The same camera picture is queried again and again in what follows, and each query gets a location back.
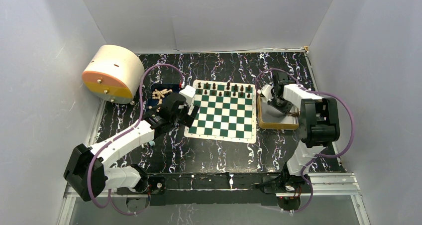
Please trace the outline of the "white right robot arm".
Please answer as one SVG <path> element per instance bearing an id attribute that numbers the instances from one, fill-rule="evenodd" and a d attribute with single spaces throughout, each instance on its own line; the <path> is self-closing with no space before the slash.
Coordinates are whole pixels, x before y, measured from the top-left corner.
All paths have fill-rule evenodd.
<path id="1" fill-rule="evenodd" d="M 281 188 L 293 192 L 305 184 L 309 166 L 329 144 L 339 139 L 337 102 L 322 97 L 295 83 L 286 72 L 273 74 L 269 105 L 287 114 L 292 107 L 299 111 L 299 143 L 280 175 Z"/>

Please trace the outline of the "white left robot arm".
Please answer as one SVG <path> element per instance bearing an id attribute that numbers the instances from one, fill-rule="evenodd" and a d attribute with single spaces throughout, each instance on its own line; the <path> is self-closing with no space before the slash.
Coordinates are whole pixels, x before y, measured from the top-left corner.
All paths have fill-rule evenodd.
<path id="1" fill-rule="evenodd" d="M 144 193 L 149 175 L 138 165 L 113 168 L 114 162 L 134 149 L 167 134 L 175 125 L 191 127 L 199 106 L 192 105 L 195 89 L 187 86 L 171 93 L 162 104 L 147 111 L 142 118 L 120 133 L 89 147 L 77 145 L 70 156 L 64 179 L 83 201 L 93 201 L 108 189 L 130 188 Z"/>

